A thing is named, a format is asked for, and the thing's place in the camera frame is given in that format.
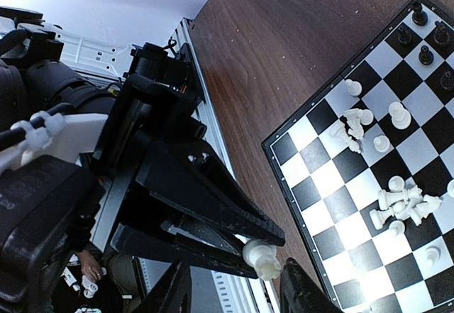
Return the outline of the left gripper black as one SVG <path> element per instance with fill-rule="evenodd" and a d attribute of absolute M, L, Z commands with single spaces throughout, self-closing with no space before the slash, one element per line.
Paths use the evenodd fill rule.
<path fill-rule="evenodd" d="M 198 100 L 163 87 L 158 105 L 190 117 Z M 60 103 L 44 112 L 74 109 Z M 103 194 L 96 175 L 51 155 L 1 176 L 1 312 L 43 311 L 70 254 L 88 242 Z"/>

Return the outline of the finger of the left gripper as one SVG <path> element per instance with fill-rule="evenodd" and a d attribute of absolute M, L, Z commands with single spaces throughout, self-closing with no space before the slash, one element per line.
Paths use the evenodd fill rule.
<path fill-rule="evenodd" d="M 171 234 L 158 225 L 150 228 L 119 223 L 111 238 L 119 253 L 166 263 L 185 262 L 190 266 L 257 279 L 255 269 L 240 255 L 210 246 L 181 234 Z"/>
<path fill-rule="evenodd" d="M 153 197 L 217 229 L 285 244 L 283 230 L 244 193 L 204 140 L 152 141 L 136 181 Z"/>

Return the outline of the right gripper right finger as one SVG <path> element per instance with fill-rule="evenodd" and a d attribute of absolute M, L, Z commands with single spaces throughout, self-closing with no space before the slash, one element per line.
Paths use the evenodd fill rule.
<path fill-rule="evenodd" d="M 284 313 L 340 313 L 293 258 L 284 264 L 279 285 L 280 311 Z"/>

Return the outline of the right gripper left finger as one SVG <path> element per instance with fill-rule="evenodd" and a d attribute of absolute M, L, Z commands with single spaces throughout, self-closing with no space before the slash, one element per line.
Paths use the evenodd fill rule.
<path fill-rule="evenodd" d="M 190 313 L 192 277 L 185 262 L 174 262 L 158 280 L 135 313 Z"/>

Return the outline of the white rook chess piece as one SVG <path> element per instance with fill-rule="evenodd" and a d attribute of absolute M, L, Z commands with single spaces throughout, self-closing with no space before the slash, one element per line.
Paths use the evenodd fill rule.
<path fill-rule="evenodd" d="M 277 279 L 282 271 L 277 259 L 277 247 L 257 239 L 250 239 L 243 247 L 243 260 L 264 281 Z"/>

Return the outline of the black white chessboard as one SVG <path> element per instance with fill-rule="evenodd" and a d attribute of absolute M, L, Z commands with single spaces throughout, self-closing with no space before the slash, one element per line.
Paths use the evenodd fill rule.
<path fill-rule="evenodd" d="M 425 26 L 412 21 L 422 3 Z M 453 311 L 453 12 L 410 0 L 384 30 L 262 143 L 323 291 L 344 312 Z M 409 45 L 397 38 L 404 26 Z M 346 79 L 362 93 L 349 95 Z M 389 105 L 411 114 L 404 130 Z M 376 230 L 369 212 L 398 175 L 438 196 L 441 207 L 402 234 Z"/>

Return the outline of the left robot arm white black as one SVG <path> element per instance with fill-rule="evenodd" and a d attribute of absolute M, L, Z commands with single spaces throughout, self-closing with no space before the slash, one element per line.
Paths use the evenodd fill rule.
<path fill-rule="evenodd" d="M 119 91 L 61 61 L 42 14 L 3 8 L 1 311 L 42 312 L 97 212 L 117 206 L 110 246 L 132 258 L 274 280 L 284 232 L 248 198 L 194 118 L 203 101 L 188 48 L 134 45 Z"/>

